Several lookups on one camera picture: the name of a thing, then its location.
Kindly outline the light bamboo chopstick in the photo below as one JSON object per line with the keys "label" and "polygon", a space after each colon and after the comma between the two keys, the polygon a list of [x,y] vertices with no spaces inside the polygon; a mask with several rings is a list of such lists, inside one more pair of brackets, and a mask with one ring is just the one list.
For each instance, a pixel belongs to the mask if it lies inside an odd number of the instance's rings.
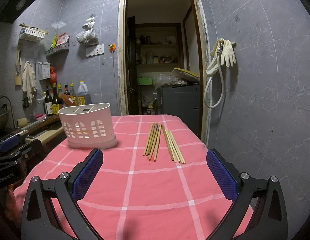
{"label": "light bamboo chopstick", "polygon": [[183,157],[183,155],[182,155],[182,153],[181,153],[181,151],[180,151],[180,149],[179,149],[179,147],[178,147],[178,144],[177,144],[175,138],[173,137],[173,134],[172,134],[171,131],[170,131],[170,133],[171,133],[171,137],[172,137],[173,143],[174,143],[174,145],[175,145],[175,148],[176,148],[176,150],[177,150],[177,153],[178,153],[178,155],[179,155],[179,157],[180,157],[181,164],[185,164],[185,159],[184,159],[184,157]]}
{"label": "light bamboo chopstick", "polygon": [[170,145],[170,142],[169,142],[169,138],[167,136],[166,129],[165,129],[164,125],[162,125],[162,130],[163,130],[163,134],[164,134],[164,137],[165,137],[165,141],[166,141],[166,144],[167,144],[167,148],[169,150],[169,154],[170,154],[171,160],[175,161],[173,153],[172,153],[172,150],[171,150],[171,145]]}
{"label": "light bamboo chopstick", "polygon": [[169,131],[169,136],[170,136],[170,139],[171,139],[171,142],[172,142],[172,145],[173,145],[173,150],[174,150],[174,153],[175,153],[175,156],[176,156],[176,159],[177,159],[177,163],[181,163],[180,157],[179,157],[179,155],[178,155],[178,153],[177,153],[177,150],[176,150],[176,148],[175,148],[175,145],[174,145],[174,143],[173,143],[173,140],[172,140],[170,131]]}
{"label": "light bamboo chopstick", "polygon": [[169,136],[169,131],[166,130],[166,133],[167,133],[167,136],[169,138],[169,142],[170,142],[170,145],[171,145],[171,150],[172,150],[172,153],[173,153],[173,156],[174,156],[174,159],[175,159],[175,163],[177,162],[177,159],[176,159],[176,156],[175,156],[175,153],[174,153],[174,150],[173,150],[173,145],[172,145],[172,142],[171,142],[171,139],[170,139],[170,136]]}

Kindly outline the dark bamboo chopstick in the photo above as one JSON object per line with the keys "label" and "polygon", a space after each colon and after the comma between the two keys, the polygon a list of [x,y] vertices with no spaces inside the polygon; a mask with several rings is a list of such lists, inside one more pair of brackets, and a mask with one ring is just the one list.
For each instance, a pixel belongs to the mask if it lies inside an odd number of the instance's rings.
{"label": "dark bamboo chopstick", "polygon": [[154,152],[156,143],[157,143],[157,138],[158,138],[160,126],[161,126],[161,125],[157,125],[157,127],[156,127],[156,129],[155,129],[154,138],[153,138],[152,145],[151,145],[151,148],[150,148],[150,154],[149,154],[148,160],[151,160],[151,159],[152,159],[152,155],[153,155],[153,152]]}
{"label": "dark bamboo chopstick", "polygon": [[156,140],[156,146],[155,146],[155,149],[154,149],[154,159],[153,159],[153,161],[157,160],[161,132],[162,132],[162,125],[159,125],[158,134],[157,134],[157,140]]}
{"label": "dark bamboo chopstick", "polygon": [[150,130],[149,130],[149,133],[148,133],[148,137],[147,137],[146,145],[145,145],[145,148],[144,148],[143,156],[145,156],[146,153],[147,153],[149,141],[150,141],[150,139],[152,137],[152,133],[153,133],[155,124],[156,123],[152,123],[151,126],[150,126]]}

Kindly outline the purple-banded bamboo chopstick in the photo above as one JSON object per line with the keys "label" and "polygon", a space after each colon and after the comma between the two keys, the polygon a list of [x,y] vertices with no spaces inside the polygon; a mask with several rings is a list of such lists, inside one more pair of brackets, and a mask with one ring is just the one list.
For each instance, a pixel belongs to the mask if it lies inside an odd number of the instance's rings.
{"label": "purple-banded bamboo chopstick", "polygon": [[155,126],[154,126],[154,130],[153,130],[153,133],[152,133],[152,137],[149,141],[149,145],[148,145],[148,150],[147,150],[147,153],[146,155],[149,155],[150,154],[150,148],[151,148],[151,145],[152,145],[152,141],[153,141],[153,138],[154,138],[154,132],[155,132],[155,129],[157,127],[158,123],[156,122]]}

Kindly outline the brown packet on counter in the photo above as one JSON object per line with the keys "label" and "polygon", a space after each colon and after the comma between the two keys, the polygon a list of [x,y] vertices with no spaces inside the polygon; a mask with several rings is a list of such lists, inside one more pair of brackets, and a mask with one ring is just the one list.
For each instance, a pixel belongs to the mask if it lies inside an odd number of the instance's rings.
{"label": "brown packet on counter", "polygon": [[60,96],[63,100],[63,102],[65,103],[66,106],[75,106],[76,105],[76,102],[73,101],[69,95],[66,95],[66,94],[61,94]]}

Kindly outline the small sauce bottle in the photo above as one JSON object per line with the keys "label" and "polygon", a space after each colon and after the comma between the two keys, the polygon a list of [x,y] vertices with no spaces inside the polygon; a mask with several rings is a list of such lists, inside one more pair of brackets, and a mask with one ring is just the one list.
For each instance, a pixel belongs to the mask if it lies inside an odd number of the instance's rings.
{"label": "small sauce bottle", "polygon": [[65,94],[65,95],[70,95],[70,92],[69,92],[69,90],[68,90],[68,85],[67,85],[67,84],[64,85],[64,94]]}

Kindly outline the yellow-cap sauce bottle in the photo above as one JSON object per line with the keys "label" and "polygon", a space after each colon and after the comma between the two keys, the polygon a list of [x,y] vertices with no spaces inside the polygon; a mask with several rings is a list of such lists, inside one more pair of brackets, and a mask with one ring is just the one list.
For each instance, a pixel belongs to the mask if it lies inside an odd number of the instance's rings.
{"label": "yellow-cap sauce bottle", "polygon": [[70,98],[73,102],[76,102],[76,93],[75,93],[73,83],[70,84]]}

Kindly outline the red plastic bag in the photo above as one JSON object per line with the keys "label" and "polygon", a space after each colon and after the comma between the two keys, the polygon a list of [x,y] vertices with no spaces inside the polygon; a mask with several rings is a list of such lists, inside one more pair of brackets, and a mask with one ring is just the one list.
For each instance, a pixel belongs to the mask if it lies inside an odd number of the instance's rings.
{"label": "red plastic bag", "polygon": [[54,70],[54,67],[50,67],[50,83],[54,84],[57,82],[57,74]]}

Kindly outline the wooden knife holder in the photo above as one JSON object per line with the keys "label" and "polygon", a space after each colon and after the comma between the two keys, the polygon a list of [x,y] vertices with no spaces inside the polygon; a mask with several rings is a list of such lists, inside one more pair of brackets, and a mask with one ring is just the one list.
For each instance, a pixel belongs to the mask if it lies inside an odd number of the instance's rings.
{"label": "wooden knife holder", "polygon": [[20,85],[22,85],[22,80],[21,80],[21,50],[19,49],[15,64],[15,86]]}

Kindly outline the green box on shelf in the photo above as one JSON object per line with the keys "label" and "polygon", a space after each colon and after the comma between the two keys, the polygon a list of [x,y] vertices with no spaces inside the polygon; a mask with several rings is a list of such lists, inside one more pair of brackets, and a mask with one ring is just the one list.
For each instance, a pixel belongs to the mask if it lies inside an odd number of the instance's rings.
{"label": "green box on shelf", "polygon": [[139,77],[137,79],[138,86],[148,86],[152,85],[152,78],[151,77]]}

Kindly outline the yellow cushion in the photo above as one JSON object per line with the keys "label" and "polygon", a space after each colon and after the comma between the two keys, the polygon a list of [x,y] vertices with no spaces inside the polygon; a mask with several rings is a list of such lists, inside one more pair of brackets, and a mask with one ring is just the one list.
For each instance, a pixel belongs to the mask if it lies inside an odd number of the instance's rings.
{"label": "yellow cushion", "polygon": [[172,74],[176,77],[185,79],[190,82],[200,83],[200,77],[197,74],[190,72],[189,70],[186,69],[176,67],[173,69]]}

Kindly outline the white rubber gloves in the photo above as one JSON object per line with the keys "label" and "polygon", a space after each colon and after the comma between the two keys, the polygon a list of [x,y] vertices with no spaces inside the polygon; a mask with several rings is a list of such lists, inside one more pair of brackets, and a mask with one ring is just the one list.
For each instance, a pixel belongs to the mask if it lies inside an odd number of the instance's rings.
{"label": "white rubber gloves", "polygon": [[225,40],[223,38],[219,38],[212,51],[210,52],[210,56],[212,57],[211,63],[207,66],[207,75],[214,75],[218,71],[217,66],[217,49],[222,46],[221,55],[220,55],[220,63],[221,66],[226,66],[227,68],[233,67],[236,64],[236,57],[234,53],[234,47],[237,46],[236,42],[231,42],[230,40]]}

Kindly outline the grey wall shelf with packets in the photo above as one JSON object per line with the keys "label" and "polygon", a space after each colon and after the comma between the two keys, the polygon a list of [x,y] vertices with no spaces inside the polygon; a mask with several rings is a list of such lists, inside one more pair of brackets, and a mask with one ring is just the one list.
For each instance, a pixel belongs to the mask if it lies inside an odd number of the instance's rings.
{"label": "grey wall shelf with packets", "polygon": [[52,40],[51,48],[45,51],[45,56],[49,57],[56,55],[65,50],[69,50],[69,35],[66,33],[63,33],[59,36],[55,35]]}

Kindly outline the white wall basket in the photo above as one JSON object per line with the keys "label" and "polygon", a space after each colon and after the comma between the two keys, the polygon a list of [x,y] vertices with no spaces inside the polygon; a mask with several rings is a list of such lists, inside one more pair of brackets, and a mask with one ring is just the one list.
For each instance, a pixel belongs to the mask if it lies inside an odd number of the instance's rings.
{"label": "white wall basket", "polygon": [[39,29],[38,27],[30,27],[23,23],[20,23],[21,27],[19,39],[25,41],[38,42],[45,38],[45,35],[48,34],[47,30]]}

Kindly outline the white wall socket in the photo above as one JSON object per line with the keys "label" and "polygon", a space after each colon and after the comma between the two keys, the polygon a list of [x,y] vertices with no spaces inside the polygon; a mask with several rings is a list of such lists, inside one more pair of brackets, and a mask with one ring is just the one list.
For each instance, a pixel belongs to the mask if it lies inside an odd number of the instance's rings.
{"label": "white wall socket", "polygon": [[86,57],[93,57],[104,54],[104,44],[91,46],[86,49]]}

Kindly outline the white plastic bag on wall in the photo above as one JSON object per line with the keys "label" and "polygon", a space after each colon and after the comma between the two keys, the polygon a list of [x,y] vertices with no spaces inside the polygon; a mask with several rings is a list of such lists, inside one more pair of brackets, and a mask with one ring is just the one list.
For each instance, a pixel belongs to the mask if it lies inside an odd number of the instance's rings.
{"label": "white plastic bag on wall", "polygon": [[94,31],[95,17],[90,16],[82,25],[83,31],[76,35],[77,42],[85,46],[93,46],[98,44],[98,36]]}

